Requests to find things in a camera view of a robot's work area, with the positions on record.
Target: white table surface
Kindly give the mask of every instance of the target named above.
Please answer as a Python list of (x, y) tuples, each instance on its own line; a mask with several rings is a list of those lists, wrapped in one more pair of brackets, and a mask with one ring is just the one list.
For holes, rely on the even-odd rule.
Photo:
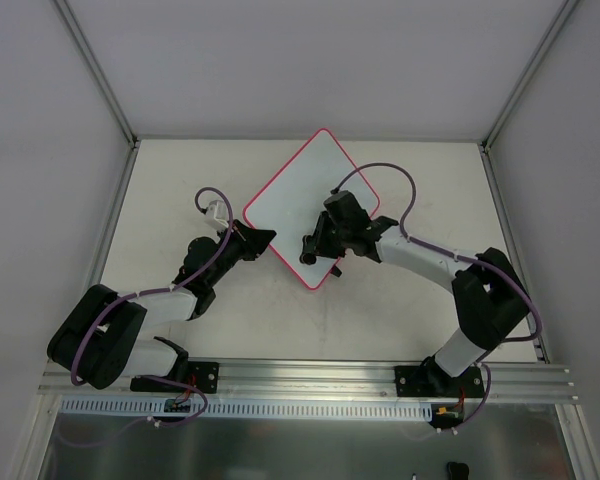
[[(241, 216), (244, 205), (303, 143), (142, 141), (102, 283), (126, 291), (167, 285), (189, 242), (214, 236), (193, 206), (196, 191), (219, 188)], [(476, 145), (342, 145), (358, 165), (393, 162), (412, 173), (418, 199), (407, 227), (414, 234), (454, 248), (505, 250)], [(407, 180), (389, 169), (365, 175), (381, 199), (378, 215), (398, 218), (409, 201)], [(453, 298), (437, 285), (353, 255), (339, 265), (341, 278), (309, 291), (267, 251), (256, 262), (240, 262), (216, 285), (217, 299), (204, 316), (143, 336), (168, 335), (200, 357), (406, 361), (433, 354), (457, 328)], [(528, 334), (526, 322), (512, 333)], [(527, 342), (502, 346), (490, 360), (534, 362), (536, 357)]]

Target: white wall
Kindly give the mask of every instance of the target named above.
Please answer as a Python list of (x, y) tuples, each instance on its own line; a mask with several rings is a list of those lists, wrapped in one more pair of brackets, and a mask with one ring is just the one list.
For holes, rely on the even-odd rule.
[(493, 151), (550, 357), (600, 451), (600, 0), (584, 1)]
[(481, 140), (563, 0), (71, 0), (139, 134)]
[(126, 149), (51, 2), (0, 2), (0, 478)]

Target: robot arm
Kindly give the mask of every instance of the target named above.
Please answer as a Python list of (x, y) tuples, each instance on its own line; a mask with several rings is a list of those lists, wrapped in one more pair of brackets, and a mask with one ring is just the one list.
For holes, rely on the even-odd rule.
[[(106, 388), (119, 376), (155, 375), (176, 382), (188, 378), (188, 353), (163, 338), (138, 340), (143, 328), (171, 321), (189, 321), (203, 315), (216, 294), (213, 287), (235, 264), (254, 261), (265, 251), (276, 235), (272, 230), (249, 228), (238, 220), (228, 223), (226, 206), (214, 201), (206, 209), (205, 219), (223, 238), (231, 235), (224, 250), (203, 273), (183, 284), (220, 248), (212, 238), (194, 239), (171, 291), (149, 293), (121, 302), (105, 318), (90, 338), (78, 365), (78, 376), (97, 389)], [(87, 290), (73, 311), (55, 333), (47, 356), (71, 370), (80, 344), (108, 305), (124, 297), (104, 285)]]
[(436, 247), (449, 251), (448, 248), (429, 242), (433, 248), (426, 248), (422, 242), (405, 238), (393, 219), (371, 220), (348, 191), (335, 193), (324, 206), (313, 234), (303, 239), (302, 263), (315, 263), (317, 256), (344, 257), (346, 250), (351, 249), (357, 256), (411, 270), (454, 296), (459, 328), (422, 364), (422, 379), (434, 391), (496, 348), (529, 313), (524, 301), (496, 274), (456, 261), (460, 256), (490, 263), (522, 287), (499, 250), (489, 248), (482, 254), (458, 251), (455, 259), (450, 258), (435, 251)]

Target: whiteboard with red border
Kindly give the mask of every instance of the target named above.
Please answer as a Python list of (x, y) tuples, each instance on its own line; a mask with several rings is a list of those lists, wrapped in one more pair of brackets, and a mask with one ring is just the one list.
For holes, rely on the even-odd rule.
[[(243, 210), (254, 228), (275, 230), (270, 248), (310, 290), (324, 283), (338, 262), (318, 258), (314, 265), (300, 263), (302, 237), (313, 233), (323, 202), (356, 164), (326, 128), (318, 130), (291, 157)], [(373, 215), (380, 198), (362, 173), (343, 189), (352, 192), (362, 208)]]

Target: red border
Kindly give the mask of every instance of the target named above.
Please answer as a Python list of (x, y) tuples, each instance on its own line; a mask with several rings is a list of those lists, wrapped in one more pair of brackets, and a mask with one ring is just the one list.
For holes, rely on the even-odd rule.
[[(251, 204), (253, 202), (256, 201), (256, 199), (262, 194), (262, 192), (264, 192), (267, 187), (269, 185), (271, 185), (271, 183), (273, 183), (273, 181), (278, 177), (278, 175), (280, 175), (282, 173), (282, 171), (287, 168), (289, 166), (289, 164), (298, 156), (300, 155), (300, 152), (302, 152), (304, 150), (304, 148), (311, 142), (311, 140), (313, 140), (316, 136), (318, 136), (318, 134), (320, 132), (327, 132), (331, 138), (333, 138), (333, 140), (336, 142), (336, 144), (338, 145), (338, 147), (340, 147), (340, 150), (342, 150), (342, 153), (344, 153), (345, 157), (347, 157), (349, 159), (349, 161), (351, 162), (351, 164), (353, 165), (353, 168), (358, 168), (358, 166), (356, 165), (356, 163), (351, 159), (351, 157), (349, 156), (349, 154), (345, 151), (344, 148), (342, 148), (342, 145), (340, 145), (340, 142), (338, 141), (338, 139), (333, 135), (333, 133), (331, 133), (331, 131), (328, 128), (321, 128), (319, 129), (316, 133), (314, 133), (313, 135), (311, 135), (311, 138), (309, 140), (307, 140), (304, 145), (302, 145), (302, 147), (300, 147), (300, 150), (298, 150), (293, 157), (291, 157), (283, 166), (280, 170), (278, 170), (276, 172), (276, 174), (271, 178), (271, 180), (269, 180), (264, 187), (262, 187), (260, 189), (260, 191), (258, 193), (256, 193), (255, 197), (253, 197), (251, 200), (249, 200), (249, 203), (247, 203), (245, 205), (245, 207), (242, 209), (242, 217), (244, 218), (245, 222), (247, 222), (252, 228), (257, 228), (253, 223), (251, 223), (249, 221), (249, 219), (247, 218), (247, 209), (251, 206)], [(376, 208), (373, 209), (373, 212), (371, 212), (371, 216), (373, 217), (373, 215), (378, 211), (378, 208), (380, 208), (380, 197), (378, 196), (377, 192), (373, 189), (373, 187), (371, 186), (371, 184), (369, 183), (369, 181), (365, 178), (365, 176), (362, 174), (362, 172), (358, 172), (358, 175), (360, 175), (362, 177), (362, 179), (365, 181), (365, 183), (369, 186), (369, 188), (371, 189), (371, 191), (373, 192), (373, 194), (376, 196), (376, 198), (378, 199), (378, 205), (376, 205)], [(278, 258), (280, 260), (282, 260), (282, 262), (289, 267), (289, 270), (291, 270), (296, 277), (298, 277), (298, 279), (302, 282), (302, 284), (307, 287), (309, 290), (317, 290), (319, 289), (322, 284), (325, 282), (325, 280), (327, 279), (327, 277), (329, 276), (329, 272), (327, 272), (327, 274), (324, 276), (324, 278), (322, 280), (320, 280), (320, 283), (316, 286), (316, 287), (310, 287), (309, 285), (307, 285), (307, 282), (304, 281), (304, 279), (298, 274), (298, 272), (291, 266), (289, 265), (289, 263), (287, 263), (287, 261), (282, 257), (282, 255), (280, 255), (278, 253), (278, 251), (272, 246), (269, 245), (269, 248), (271, 250), (273, 250), (273, 253), (275, 253)], [(340, 259), (336, 260), (336, 262), (334, 263), (334, 265), (337, 265), (338, 262), (340, 261)]]

